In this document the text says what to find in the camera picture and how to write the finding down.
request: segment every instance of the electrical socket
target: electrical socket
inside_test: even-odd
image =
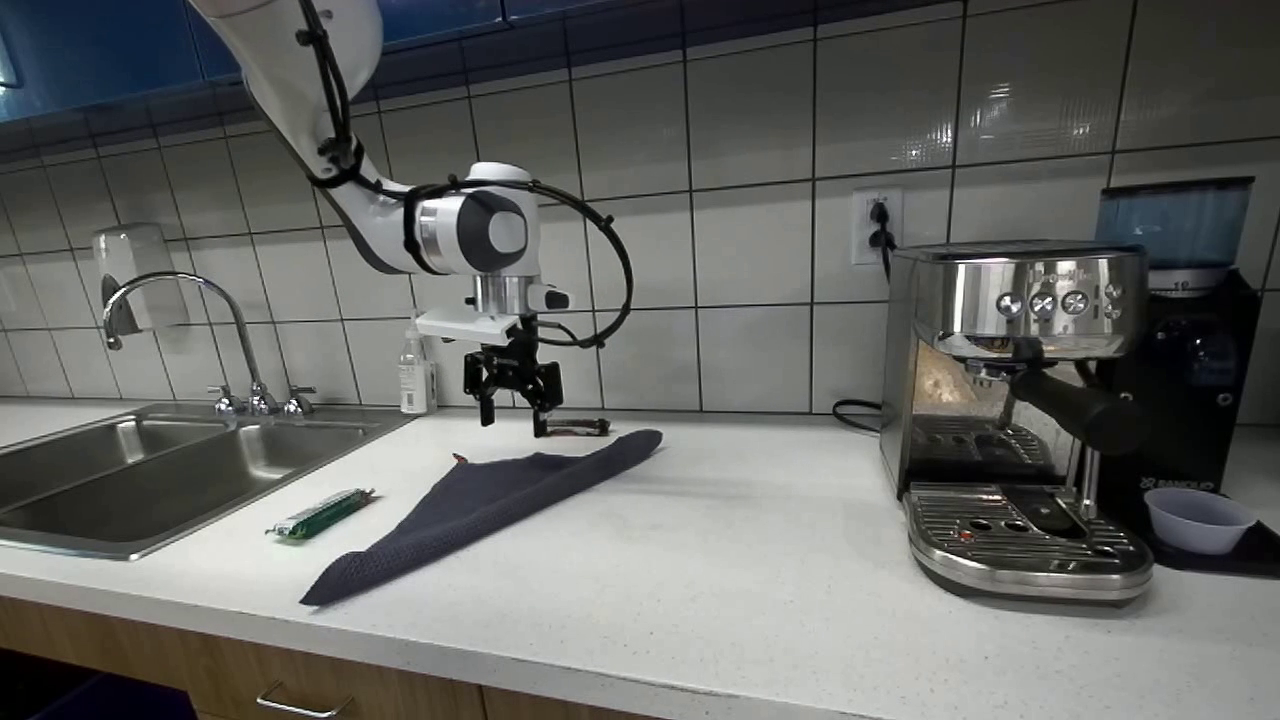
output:
[[[846,196],[846,229],[851,229],[846,263],[851,269],[881,274],[881,254],[873,250],[873,234],[875,234],[873,208],[875,206],[887,208],[887,234],[896,236],[896,243],[903,240],[903,193],[900,188],[851,193]]]

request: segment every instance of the stainless steel sink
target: stainless steel sink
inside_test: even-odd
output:
[[[0,535],[132,559],[395,426],[395,417],[120,417],[0,458]]]

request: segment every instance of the dark cloth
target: dark cloth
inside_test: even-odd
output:
[[[384,539],[330,559],[304,606],[322,607],[404,573],[437,565],[523,516],[536,516],[585,487],[645,465],[664,431],[632,431],[591,458],[523,458],[497,465],[461,460]]]

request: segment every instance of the white countertop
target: white countertop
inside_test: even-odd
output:
[[[0,406],[0,442],[22,428],[27,406]],[[417,419],[138,565],[2,546],[0,597],[647,718],[1280,712],[1271,579],[1154,569],[1154,590],[1118,614],[960,600],[913,565],[875,437],[828,419],[647,428],[666,442],[627,478],[327,614],[297,600],[327,559],[384,535],[451,453],[502,460],[600,442],[531,442],[528,419],[486,431],[473,417]],[[1262,437],[1235,458],[1271,523],[1274,460]],[[309,549],[264,539],[273,520],[340,487],[384,502]]]

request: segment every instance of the white tile wall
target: white tile wall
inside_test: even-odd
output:
[[[708,413],[806,413],[806,310],[700,313]]]
[[[159,149],[110,152],[103,171],[120,225],[159,225],[162,236],[181,236]]]
[[[632,258],[635,299],[632,310],[692,310],[692,212],[689,196],[645,196],[600,206]],[[622,274],[591,229],[591,284],[600,310],[618,310]]]
[[[61,225],[42,168],[2,171],[0,199],[2,199],[16,250],[22,254],[68,250],[68,234]]]
[[[0,398],[27,398],[22,371],[16,368],[16,358],[2,332],[0,332]]]
[[[759,49],[689,65],[692,185],[812,176],[812,49]]]
[[[9,332],[9,347],[30,398],[73,398],[51,332]]]
[[[335,321],[335,287],[327,274],[327,243],[319,234],[278,234],[256,243],[267,276],[274,321]]]
[[[251,234],[319,225],[313,181],[292,161],[278,136],[267,136],[267,131],[232,136],[232,164],[237,164],[239,206]]]
[[[817,171],[952,164],[960,21],[818,41]]]
[[[1274,136],[1280,4],[1142,0],[1130,41],[1118,145]]]
[[[1122,44],[1127,0],[974,15],[964,41],[960,161],[1110,149]]]
[[[39,297],[20,258],[0,262],[0,323],[42,327]]]
[[[190,263],[198,276],[217,280],[222,291],[237,297],[243,321],[267,321],[267,287],[259,280],[259,263],[248,236],[232,240],[198,240],[190,243]],[[232,321],[229,304],[206,297],[203,299],[212,321]]]
[[[1274,263],[1280,287],[1274,7],[1130,4],[934,4],[359,102],[354,129],[395,181],[433,185],[492,157],[603,199],[635,262],[639,313],[603,354],[546,354],[570,409],[828,413],[837,398],[881,398],[884,276],[846,263],[851,193],[900,193],[900,243],[1087,240],[1107,185],[1257,176],[1238,269],[1260,284]],[[86,236],[127,220],[159,225],[174,269],[239,299],[274,398],[315,384],[327,402],[392,406],[404,315],[468,315],[468,276],[363,269],[264,120],[99,141],[0,168],[2,398],[203,406],[222,379],[243,394],[237,332],[190,287],[190,327],[99,347]],[[562,208],[538,220],[543,280],[577,297],[562,321],[608,323],[610,254]],[[1260,358],[1274,354],[1271,304]],[[441,347],[451,406],[473,406],[463,354]],[[1280,426],[1271,371],[1252,368],[1245,419]]]
[[[689,188],[682,65],[577,84],[586,196]]]
[[[172,199],[187,236],[237,236],[248,234],[232,152],[229,145],[198,141],[198,145],[167,145],[162,168],[172,181]]]
[[[960,168],[952,240],[1091,240],[1104,188],[1104,157]]]
[[[484,161],[507,161],[538,181],[579,193],[568,84],[474,97]]]
[[[55,208],[64,216],[73,250],[86,250],[99,229],[117,225],[117,206],[97,161],[51,164],[47,185],[55,188]]]
[[[884,402],[884,304],[818,304],[812,315],[812,413]]]
[[[812,274],[812,185],[694,193],[700,304],[804,304]]]
[[[297,390],[319,390],[319,402],[359,406],[340,323],[274,323],[274,332]]]
[[[388,168],[407,185],[444,185],[474,161],[473,104],[419,104],[384,112]]]
[[[68,368],[73,398],[120,398],[103,338],[92,327],[51,332],[55,358]]]
[[[73,254],[27,258],[27,276],[42,310],[47,327],[82,327],[92,323],[79,269]]]
[[[600,354],[608,409],[700,409],[694,315],[635,313]]]

